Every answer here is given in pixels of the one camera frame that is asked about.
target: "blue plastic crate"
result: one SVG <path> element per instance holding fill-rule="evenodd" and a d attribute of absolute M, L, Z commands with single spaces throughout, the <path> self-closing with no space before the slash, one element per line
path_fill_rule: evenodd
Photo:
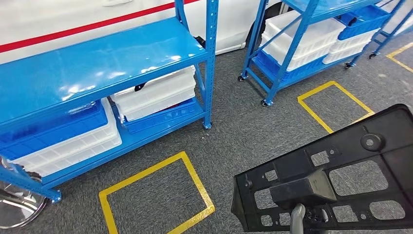
<path fill-rule="evenodd" d="M 307 63 L 306 65 L 303 65 L 297 69 L 292 70 L 291 72 L 285 72 L 284 76 L 281 79 L 282 82 L 289 81 L 290 79 L 294 79 L 297 76 L 301 76 L 302 74 L 306 74 L 309 71 L 314 71 L 315 68 L 317 67 L 322 67 L 323 66 L 323 59 L 327 55 L 318 58 L 310 63 Z M 267 54 L 264 51 L 260 51 L 257 54 L 257 59 L 276 77 L 278 74 L 278 71 L 280 70 L 281 66 L 278 64 L 278 62 L 271 57 L 269 54 Z"/>
<path fill-rule="evenodd" d="M 375 5 L 362 7 L 343 14 L 337 17 L 337 20 L 347 27 L 340 33 L 338 39 L 348 39 L 380 28 L 389 16 L 389 13 Z"/>
<path fill-rule="evenodd" d="M 98 100 L 0 134 L 0 155 L 14 160 L 107 123 L 105 110 Z"/>
<path fill-rule="evenodd" d="M 128 122 L 124 121 L 124 126 L 128 129 L 130 133 L 137 133 L 147 128 L 171 122 L 179 122 L 185 119 L 186 116 L 192 114 L 196 110 L 197 101 L 196 98 L 191 98 L 186 101 L 179 103 L 177 106 L 168 108 L 152 115 Z"/>

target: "gray handle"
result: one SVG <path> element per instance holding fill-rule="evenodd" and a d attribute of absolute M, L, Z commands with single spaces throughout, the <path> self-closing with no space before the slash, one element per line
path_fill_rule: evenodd
<path fill-rule="evenodd" d="M 305 215 L 305 207 L 298 204 L 291 212 L 290 234 L 304 234 L 302 219 Z"/>

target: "plastic bin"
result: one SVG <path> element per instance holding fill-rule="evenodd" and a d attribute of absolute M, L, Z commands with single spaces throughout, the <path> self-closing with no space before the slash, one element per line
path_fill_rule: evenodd
<path fill-rule="evenodd" d="M 330 48 L 330 53 L 334 53 L 337 51 L 342 51 L 348 48 L 353 47 L 354 45 L 358 45 L 362 42 L 369 42 L 371 41 L 373 35 L 377 33 L 380 29 L 375 29 L 373 31 L 367 32 L 360 34 L 355 37 L 351 37 L 345 40 L 338 40 L 331 48 Z"/>
<path fill-rule="evenodd" d="M 135 92 L 134 87 L 111 96 L 121 122 L 136 120 L 195 97 L 195 67 L 190 66 L 154 79 Z"/>
<path fill-rule="evenodd" d="M 323 56 L 319 59 L 316 59 L 298 69 L 295 69 L 292 72 L 286 72 L 284 76 L 281 79 L 282 82 L 287 82 L 291 79 L 295 79 L 297 77 L 304 76 L 305 74 L 308 74 L 309 72 L 315 71 L 318 68 L 321 68 L 323 66 L 323 59 L 326 56 Z M 269 54 L 267 54 L 264 51 L 260 51 L 257 54 L 257 59 L 274 75 L 277 76 L 278 71 L 280 70 L 280 65 L 273 59 Z"/>
<path fill-rule="evenodd" d="M 0 135 L 0 154 L 14 160 L 107 123 L 98 100 Z"/>
<path fill-rule="evenodd" d="M 270 37 L 266 36 L 265 33 L 262 34 L 262 44 L 266 43 Z M 308 64 L 309 62 L 312 62 L 320 57 L 323 57 L 328 54 L 330 51 L 331 46 L 334 44 L 334 42 L 314 51 L 309 54 L 306 54 L 301 57 L 295 57 L 292 58 L 290 61 L 290 64 L 287 67 L 287 71 L 291 72 L 303 65 Z M 284 62 L 285 58 L 285 53 L 282 51 L 280 47 L 278 47 L 276 44 L 270 43 L 268 46 L 266 46 L 263 49 L 267 54 L 269 54 L 271 57 L 273 57 L 278 64 L 282 64 Z"/>
<path fill-rule="evenodd" d="M 353 47 L 344 49 L 344 50 L 339 50 L 339 51 L 335 51 L 334 53 L 329 53 L 327 55 L 327 57 L 323 60 L 324 64 L 329 64 L 332 62 L 335 62 L 337 60 L 349 57 L 351 55 L 355 55 L 357 53 L 360 53 L 361 51 L 363 51 L 363 48 L 370 42 L 369 41 L 365 41 L 362 43 L 359 43 Z"/>
<path fill-rule="evenodd" d="M 28 172 L 47 176 L 120 145 L 122 139 L 109 101 L 104 98 L 101 102 L 108 120 L 106 125 L 12 162 L 24 166 Z"/>
<path fill-rule="evenodd" d="M 265 35 L 272 38 L 298 16 L 297 11 L 290 11 L 267 19 L 265 21 Z M 272 41 L 284 54 L 282 59 L 278 59 L 279 61 L 284 60 L 299 24 L 300 20 Z M 323 48 L 325 45 L 336 42 L 337 36 L 344 28 L 345 26 L 335 19 L 326 19 L 309 25 L 298 44 L 293 59 L 303 57 Z"/>
<path fill-rule="evenodd" d="M 389 13 L 375 5 L 362 7 L 355 11 L 343 14 L 337 17 L 337 19 L 346 25 L 346 29 L 340 33 L 338 39 L 348 39 L 380 28 L 389 16 Z"/>
<path fill-rule="evenodd" d="M 181 119 L 186 118 L 186 116 L 195 112 L 196 104 L 197 100 L 193 97 L 179 103 L 175 107 L 154 113 L 144 118 L 130 122 L 125 120 L 123 124 L 130 133 L 137 133 L 162 123 L 173 123 L 174 121 L 180 121 Z"/>

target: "shelf board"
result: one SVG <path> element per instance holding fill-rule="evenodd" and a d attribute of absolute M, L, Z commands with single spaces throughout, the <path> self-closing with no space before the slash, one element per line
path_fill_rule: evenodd
<path fill-rule="evenodd" d="M 207 59 L 175 18 L 0 65 L 2 132 Z"/>
<path fill-rule="evenodd" d="M 293 85 L 293 84 L 296 84 L 296 83 L 298 83 L 298 82 L 300 82 L 300 81 L 302 81 L 302 80 L 304 80 L 304 79 L 306 79 L 306 78 L 308 78 L 308 77 L 310 77 L 310 76 L 313 76 L 313 75 L 315 75 L 315 74 L 317 74 L 317 73 L 319 73 L 319 72 L 322 72 L 322 71 L 324 71 L 324 70 L 327 70 L 328 68 L 333 67 L 333 66 L 335 66 L 335 65 L 337 65 L 337 64 L 339 64 L 339 63 L 344 63 L 344 62 L 350 60 L 351 58 L 354 58 L 354 57 L 359 56 L 359 55 L 361 55 L 361 53 L 358 53 L 358 54 L 355 54 L 355 55 L 351 55 L 351 56 L 349 56 L 349 57 L 340 59 L 340 60 L 335 61 L 335 62 L 332 62 L 332 63 L 330 63 L 330 64 L 323 64 L 323 65 L 320 66 L 320 67 L 316 67 L 316 68 L 313 68 L 313 69 L 309 70 L 307 73 L 302 74 L 301 76 L 294 77 L 294 79 L 290 79 L 290 80 L 287 80 L 287 81 L 283 81 L 283 82 L 281 82 L 281 83 L 279 84 L 279 87 L 278 87 L 277 91 L 279 91 L 279 90 L 281 90 L 281 89 L 284 89 L 284 88 L 286 88 L 286 87 L 288 87 L 288 86 L 291 86 L 291 85 Z M 260 62 L 260 60 L 257 59 L 257 57 L 254 57 L 254 58 L 252 59 L 252 62 L 259 68 L 259 70 L 261 70 L 261 72 L 262 72 L 272 83 L 275 81 L 276 76 L 273 75 L 273 74 L 270 72 L 270 70 L 268 70 L 268 69 Z"/>
<path fill-rule="evenodd" d="M 282 0 L 285 4 L 298 11 L 303 13 L 310 0 Z M 319 0 L 319 4 L 314 11 L 313 16 L 311 17 L 310 23 L 320 22 L 328 18 L 342 15 L 346 12 L 372 5 L 378 2 L 378 0 L 347 0 L 348 3 L 337 5 L 335 7 L 330 7 L 329 9 L 324 9 L 322 3 L 326 3 L 328 0 Z"/>
<path fill-rule="evenodd" d="M 118 110 L 115 106 L 112 107 L 115 116 L 118 116 Z M 188 115 L 184 120 L 169 121 L 167 123 L 159 124 L 151 128 L 145 129 L 138 133 L 130 134 L 127 129 L 125 129 L 119 120 L 116 120 L 117 128 L 119 130 L 120 136 L 122 138 L 122 144 L 91 157 L 87 160 L 79 162 L 68 168 L 55 172 L 51 175 L 42 178 L 43 187 L 46 189 L 53 188 L 69 179 L 72 179 L 80 174 L 83 174 L 95 167 L 98 167 L 114 158 L 124 155 L 134 149 L 137 149 L 153 140 L 156 140 L 166 134 L 169 134 L 179 128 L 182 128 L 194 121 L 197 121 L 205 116 L 201 105 L 196 104 L 195 111 Z"/>

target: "red stripe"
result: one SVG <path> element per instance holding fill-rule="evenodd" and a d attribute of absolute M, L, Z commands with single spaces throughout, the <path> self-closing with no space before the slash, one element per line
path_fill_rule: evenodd
<path fill-rule="evenodd" d="M 195 2 L 195 1 L 199 1 L 199 0 L 184 0 L 185 4 L 187 3 L 191 3 L 191 2 Z M 77 27 L 77 28 L 72 28 L 72 29 L 68 29 L 68 30 L 64 30 L 61 32 L 57 32 L 57 33 L 52 33 L 52 34 L 47 34 L 47 35 L 43 35 L 40 37 L 35 37 L 35 38 L 30 38 L 30 39 L 26 39 L 26 40 L 20 40 L 20 41 L 15 41 L 9 44 L 4 44 L 4 45 L 0 45 L 0 53 L 2 52 L 6 52 L 6 51 L 10 51 L 10 50 L 14 50 L 14 49 L 18 49 L 21 47 L 25 47 L 25 46 L 29 46 L 29 45 L 34 45 L 34 44 L 38 44 L 38 43 L 42 43 L 45 41 L 50 41 L 50 40 L 54 40 L 57 38 L 62 38 L 62 37 L 66 37 L 66 36 L 70 36 L 73 34 L 77 34 L 77 33 L 81 33 L 81 32 L 85 32 L 85 31 L 89 31 L 89 30 L 93 30 L 96 28 L 100 28 L 103 26 L 107 26 L 110 24 L 114 24 L 114 23 L 119 23 L 122 21 L 126 21 L 126 20 L 131 20 L 140 16 L 145 16 L 145 15 L 149 15 L 152 13 L 156 13 L 159 11 L 164 11 L 164 10 L 168 10 L 170 8 L 174 7 L 174 3 L 167 3 L 164 5 L 159 5 L 153 8 L 149 8 L 143 11 L 138 11 L 135 13 L 131 13 L 128 15 L 124 15 L 124 16 L 119 16 L 113 19 L 107 19 L 101 22 L 97 22 L 97 23 L 91 23 L 91 24 L 87 24 L 81 27 Z"/>

